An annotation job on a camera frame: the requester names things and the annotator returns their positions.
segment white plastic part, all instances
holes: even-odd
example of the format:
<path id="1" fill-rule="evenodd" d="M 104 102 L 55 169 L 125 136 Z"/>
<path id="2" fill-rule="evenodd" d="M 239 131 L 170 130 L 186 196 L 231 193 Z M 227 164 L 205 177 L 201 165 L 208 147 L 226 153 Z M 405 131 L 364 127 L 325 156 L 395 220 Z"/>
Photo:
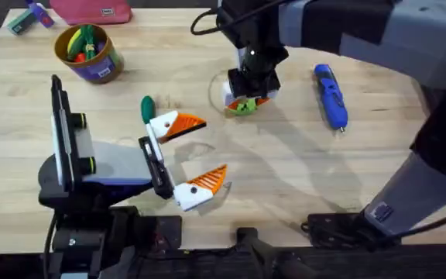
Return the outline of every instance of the white plastic part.
<path id="1" fill-rule="evenodd" d="M 154 135 L 156 135 L 157 139 L 168 133 L 170 127 L 175 123 L 177 116 L 178 112 L 172 111 L 155 117 L 149 121 L 149 124 L 151 124 Z"/>
<path id="2" fill-rule="evenodd" d="M 223 86 L 221 86 L 221 96 L 225 106 L 229 106 L 237 100 L 233 97 L 232 90 L 230 89 L 230 81 L 223 82 Z"/>
<path id="3" fill-rule="evenodd" d="M 182 210 L 187 211 L 211 200 L 213 192 L 195 184 L 182 183 L 173 189 L 173 196 Z"/>
<path id="4" fill-rule="evenodd" d="M 149 123 L 146 124 L 146 131 L 147 135 L 149 136 L 149 139 L 151 140 L 151 143 L 153 144 L 153 149 L 154 149 L 154 154 L 156 155 L 156 159 L 158 160 L 158 162 L 163 164 L 164 157 L 163 154 L 161 153 L 160 144 L 158 143 L 158 139 L 156 138 L 153 128 Z"/>

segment blue label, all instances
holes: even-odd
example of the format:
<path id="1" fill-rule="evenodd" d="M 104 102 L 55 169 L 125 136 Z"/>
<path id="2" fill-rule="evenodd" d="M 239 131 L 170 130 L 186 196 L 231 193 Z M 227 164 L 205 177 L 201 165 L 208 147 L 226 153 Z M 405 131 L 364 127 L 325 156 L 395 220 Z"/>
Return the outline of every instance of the blue label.
<path id="1" fill-rule="evenodd" d="M 79 76 L 88 81 L 98 80 L 104 78 L 115 69 L 115 64 L 112 59 L 107 56 L 101 62 L 96 64 L 82 67 L 82 68 L 72 68 Z"/>

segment green object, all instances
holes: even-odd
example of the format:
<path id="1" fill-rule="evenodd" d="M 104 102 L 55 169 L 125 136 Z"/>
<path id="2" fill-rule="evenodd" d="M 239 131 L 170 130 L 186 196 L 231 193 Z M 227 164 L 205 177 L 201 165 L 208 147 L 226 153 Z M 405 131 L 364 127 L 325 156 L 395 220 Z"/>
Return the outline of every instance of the green object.
<path id="1" fill-rule="evenodd" d="M 228 109 L 235 115 L 249 115 L 257 110 L 256 100 L 254 98 L 248 99 L 247 102 L 240 103 L 237 109 Z"/>
<path id="2" fill-rule="evenodd" d="M 85 39 L 84 53 L 87 60 L 96 56 L 96 50 L 94 45 L 94 27 L 90 24 L 81 27 L 81 35 Z"/>
<path id="3" fill-rule="evenodd" d="M 23 14 L 13 19 L 6 27 L 13 35 L 20 35 L 25 32 L 35 21 L 36 16 L 31 9 L 27 9 Z"/>
<path id="4" fill-rule="evenodd" d="M 156 106 L 151 97 L 146 96 L 142 99 L 140 103 L 140 113 L 142 114 L 144 124 L 149 123 L 151 119 L 156 117 Z"/>
<path id="5" fill-rule="evenodd" d="M 85 38 L 83 33 L 81 32 L 81 34 L 71 44 L 70 51 L 68 51 L 67 55 L 68 60 L 74 61 L 75 57 L 77 57 L 77 55 L 82 52 L 84 44 L 85 44 Z"/>

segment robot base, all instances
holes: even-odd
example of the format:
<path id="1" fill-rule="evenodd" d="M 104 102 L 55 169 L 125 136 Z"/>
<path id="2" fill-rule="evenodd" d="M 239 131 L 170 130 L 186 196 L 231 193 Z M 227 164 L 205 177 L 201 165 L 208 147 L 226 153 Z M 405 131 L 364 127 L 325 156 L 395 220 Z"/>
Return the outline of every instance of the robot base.
<path id="1" fill-rule="evenodd" d="M 300 228 L 308 234 L 315 248 L 332 250 L 386 249 L 400 244 L 387 237 L 364 219 L 360 213 L 310 214 Z"/>

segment toy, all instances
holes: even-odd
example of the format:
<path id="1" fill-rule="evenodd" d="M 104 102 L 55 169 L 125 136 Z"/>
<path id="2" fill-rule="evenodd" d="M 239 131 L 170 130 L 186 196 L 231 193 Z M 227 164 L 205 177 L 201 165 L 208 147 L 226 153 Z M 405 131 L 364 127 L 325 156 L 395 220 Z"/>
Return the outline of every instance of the toy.
<path id="1" fill-rule="evenodd" d="M 98 52 L 98 54 L 101 53 L 101 51 L 106 47 L 106 43 L 105 42 L 98 42 L 96 43 L 96 50 Z"/>
<path id="2" fill-rule="evenodd" d="M 86 57 L 85 57 L 85 54 L 84 53 L 79 53 L 79 54 L 77 54 L 77 56 L 75 57 L 75 60 L 74 60 L 74 62 L 75 63 L 81 63 L 81 62 L 85 62 L 87 59 L 86 59 Z"/>
<path id="3" fill-rule="evenodd" d="M 54 25 L 53 19 L 51 19 L 50 15 L 47 14 L 46 10 L 41 5 L 34 3 L 32 0 L 27 0 L 27 4 L 29 5 L 29 9 L 33 12 L 36 18 L 46 28 L 50 28 Z"/>
<path id="4" fill-rule="evenodd" d="M 90 24 L 81 26 L 81 35 L 85 39 L 84 52 L 87 60 L 92 59 L 96 56 L 95 45 L 94 45 L 94 27 Z"/>
<path id="5" fill-rule="evenodd" d="M 82 51 L 85 44 L 85 38 L 81 34 L 81 29 L 77 30 L 71 37 L 67 45 L 67 59 L 75 60 L 75 57 Z"/>
<path id="6" fill-rule="evenodd" d="M 16 19 L 13 19 L 6 28 L 13 35 L 20 35 L 24 33 L 35 21 L 36 16 L 33 14 L 31 9 L 27 9 L 23 14 L 19 15 Z"/>

